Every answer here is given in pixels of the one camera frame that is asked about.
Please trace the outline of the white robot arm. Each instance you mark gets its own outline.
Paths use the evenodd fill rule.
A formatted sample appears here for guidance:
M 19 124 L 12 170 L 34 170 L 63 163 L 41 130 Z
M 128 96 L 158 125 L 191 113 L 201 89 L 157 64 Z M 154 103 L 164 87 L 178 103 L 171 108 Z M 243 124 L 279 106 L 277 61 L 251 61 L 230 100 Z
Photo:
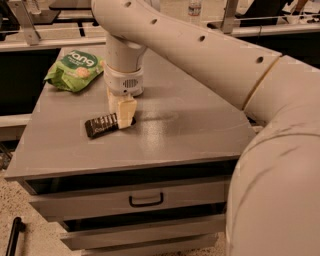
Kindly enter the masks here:
M 263 125 L 231 179 L 227 256 L 320 256 L 320 72 L 144 0 L 92 0 L 92 11 Z

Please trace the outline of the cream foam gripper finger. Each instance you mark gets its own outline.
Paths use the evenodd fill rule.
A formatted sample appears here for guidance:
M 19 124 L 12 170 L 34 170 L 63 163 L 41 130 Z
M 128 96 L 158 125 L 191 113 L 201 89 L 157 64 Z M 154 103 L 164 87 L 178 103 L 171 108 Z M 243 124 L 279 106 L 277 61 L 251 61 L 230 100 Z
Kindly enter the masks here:
M 131 126 L 137 108 L 137 100 L 131 95 L 123 96 L 117 104 L 117 122 L 120 129 Z
M 118 111 L 119 97 L 114 95 L 110 89 L 107 89 L 107 98 L 108 98 L 109 112 L 111 114 L 116 113 Z

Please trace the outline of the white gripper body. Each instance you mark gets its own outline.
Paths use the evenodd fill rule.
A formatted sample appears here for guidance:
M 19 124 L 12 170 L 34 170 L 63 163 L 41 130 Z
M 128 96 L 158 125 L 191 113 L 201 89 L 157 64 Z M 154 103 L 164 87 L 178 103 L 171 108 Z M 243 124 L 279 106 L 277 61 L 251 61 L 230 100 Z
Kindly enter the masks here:
M 144 91 L 142 68 L 134 72 L 119 72 L 105 64 L 104 81 L 107 88 L 116 96 L 128 94 L 139 96 Z

